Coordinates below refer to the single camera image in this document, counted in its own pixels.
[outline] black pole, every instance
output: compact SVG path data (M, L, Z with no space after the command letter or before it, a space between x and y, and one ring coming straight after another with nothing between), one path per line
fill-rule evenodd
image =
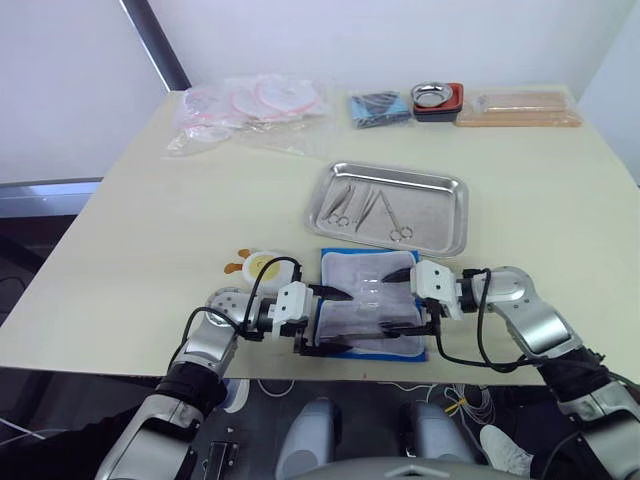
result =
M167 90L186 90L191 87L191 82L184 73L149 2L120 0L120 4L138 31L140 41Z

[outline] white sneaker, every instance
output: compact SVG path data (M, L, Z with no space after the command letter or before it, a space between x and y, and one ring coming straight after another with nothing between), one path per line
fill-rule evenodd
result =
M480 444L493 468L529 478L533 455L520 448L502 430L485 425L480 430Z

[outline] table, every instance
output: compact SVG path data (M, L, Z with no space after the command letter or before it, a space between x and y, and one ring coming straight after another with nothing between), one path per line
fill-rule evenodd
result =
M0 329L0 364L123 375L163 375L189 312L224 286L240 248L298 258L317 281L320 248L355 246L303 227L319 176L333 161L451 174L469 187L466 250L442 263L515 265L530 273L586 345L640 378L640 198L596 131L456 128L450 124L350 130L327 158L223 144L165 158L179 94L170 94L131 143ZM496 361L519 351L489 315ZM445 322L448 352L479 359L475 319ZM432 338L420 364L304 358L292 340L240 341L230 377L539 384L530 368L504 375L441 359Z

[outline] stainless steel tray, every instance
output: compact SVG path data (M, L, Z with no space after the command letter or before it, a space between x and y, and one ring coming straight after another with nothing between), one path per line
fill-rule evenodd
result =
M451 257L467 243L467 207L467 187L455 177L336 163L313 193L306 224L327 237Z

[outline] white wall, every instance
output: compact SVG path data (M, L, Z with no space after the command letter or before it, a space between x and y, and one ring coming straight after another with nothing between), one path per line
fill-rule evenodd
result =
M640 3L633 8L580 107L640 185Z
M164 97L116 0L0 3L0 183L103 176Z
M258 72L355 87L565 83L579 96L633 0L150 0L192 83Z

